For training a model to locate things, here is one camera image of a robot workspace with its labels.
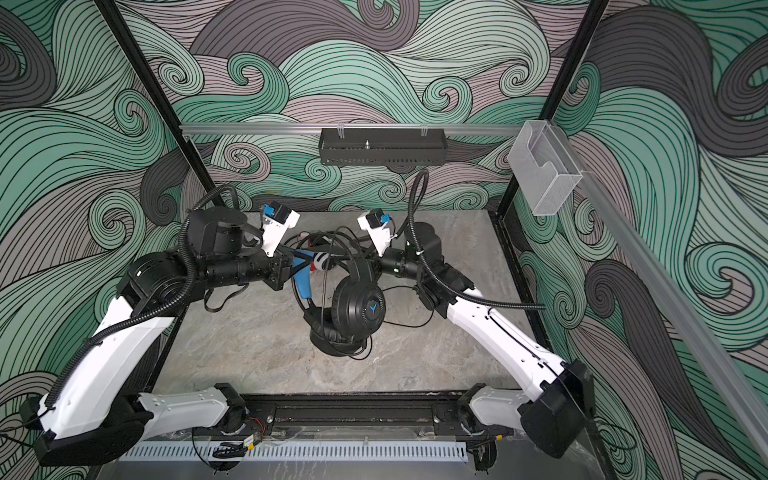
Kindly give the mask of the black and blue headphones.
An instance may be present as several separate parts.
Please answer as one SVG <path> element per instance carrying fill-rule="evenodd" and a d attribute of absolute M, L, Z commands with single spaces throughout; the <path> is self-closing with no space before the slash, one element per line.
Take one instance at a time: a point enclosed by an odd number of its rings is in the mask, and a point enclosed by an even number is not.
<path fill-rule="evenodd" d="M 333 266 L 342 267 L 347 275 L 336 286 L 330 303 L 317 305 L 312 299 L 309 261 L 300 257 L 295 260 L 299 270 L 291 287 L 313 346 L 329 356 L 354 357 L 370 346 L 369 338 L 381 327 L 386 300 L 379 276 L 353 275 L 353 259 L 370 258 L 353 250 L 352 237 L 338 230 L 323 234 L 331 239 Z"/>

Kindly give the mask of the white and black headphones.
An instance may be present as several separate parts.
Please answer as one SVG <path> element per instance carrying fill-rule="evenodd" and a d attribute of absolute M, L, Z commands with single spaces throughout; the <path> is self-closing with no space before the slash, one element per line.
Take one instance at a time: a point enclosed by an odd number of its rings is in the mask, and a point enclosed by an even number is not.
<path fill-rule="evenodd" d="M 301 254 L 311 258 L 310 272 L 327 271 L 333 267 L 333 248 L 330 243 L 330 237 L 323 233 L 299 233 L 296 248 Z"/>

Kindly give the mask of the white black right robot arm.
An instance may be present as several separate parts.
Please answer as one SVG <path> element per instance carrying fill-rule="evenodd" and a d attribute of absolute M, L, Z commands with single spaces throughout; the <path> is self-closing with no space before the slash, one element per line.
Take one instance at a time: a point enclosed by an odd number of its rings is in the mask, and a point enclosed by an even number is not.
<path fill-rule="evenodd" d="M 376 256 L 352 260 L 352 291 L 339 295 L 334 323 L 348 338 L 371 336 L 385 314 L 379 277 L 392 275 L 413 281 L 424 306 L 469 334 L 505 368 L 520 389 L 513 394 L 482 386 L 466 395 L 468 430 L 521 430 L 540 451 L 559 459 L 593 418 L 592 373 L 583 362 L 568 362 L 548 350 L 503 314 L 506 309 L 541 311 L 543 305 L 485 298 L 466 275 L 445 261 L 441 239 L 433 226 L 414 218 L 428 179 L 425 170 L 417 174 L 407 202 L 406 220 L 398 233 L 391 227 L 391 217 L 379 209 L 359 216 L 359 228 L 369 236 Z M 406 244 L 395 249 L 391 243 L 399 234 L 405 237 Z"/>

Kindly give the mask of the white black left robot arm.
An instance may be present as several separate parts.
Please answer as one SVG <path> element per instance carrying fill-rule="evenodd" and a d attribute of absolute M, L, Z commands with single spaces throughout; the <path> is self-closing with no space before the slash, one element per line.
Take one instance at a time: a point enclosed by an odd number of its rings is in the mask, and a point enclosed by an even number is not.
<path fill-rule="evenodd" d="M 262 281 L 279 290 L 293 256 L 282 249 L 298 212 L 273 201 L 261 224 L 249 224 L 237 204 L 207 204 L 219 186 L 189 211 L 175 247 L 134 261 L 96 332 L 78 348 L 51 390 L 24 402 L 25 427 L 37 430 L 33 450 L 42 466 L 98 466 L 142 440 L 199 428 L 236 434 L 245 425 L 245 400 L 228 383 L 186 394 L 156 396 L 124 386 L 157 338 L 213 289 Z"/>

